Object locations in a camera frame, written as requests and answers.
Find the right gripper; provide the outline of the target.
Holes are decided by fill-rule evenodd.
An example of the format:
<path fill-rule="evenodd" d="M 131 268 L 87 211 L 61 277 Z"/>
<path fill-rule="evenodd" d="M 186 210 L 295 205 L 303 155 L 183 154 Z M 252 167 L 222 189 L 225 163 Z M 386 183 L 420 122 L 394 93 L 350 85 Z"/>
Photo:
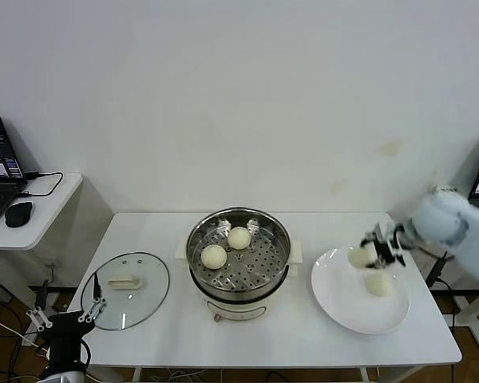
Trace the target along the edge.
<path fill-rule="evenodd" d="M 403 258 L 405 248 L 406 229 L 402 223 L 376 223 L 372 231 L 368 231 L 360 241 L 360 247 L 368 243 L 379 243 L 374 245 L 377 259 L 366 267 L 370 269 L 385 269 L 395 263 L 406 267 Z"/>

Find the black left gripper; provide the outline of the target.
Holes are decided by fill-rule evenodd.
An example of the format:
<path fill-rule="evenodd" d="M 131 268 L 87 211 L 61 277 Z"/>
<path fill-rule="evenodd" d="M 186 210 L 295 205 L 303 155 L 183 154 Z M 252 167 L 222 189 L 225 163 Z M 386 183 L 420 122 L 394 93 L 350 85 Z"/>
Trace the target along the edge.
<path fill-rule="evenodd" d="M 26 315 L 37 332 L 46 331 L 49 364 L 46 372 L 86 372 L 91 353 L 83 337 L 95 327 L 95 321 L 107 306 L 97 272 L 94 272 L 81 293 L 81 311 L 47 317 L 44 309 L 48 297 L 46 279 L 35 293 L 34 307 Z"/>

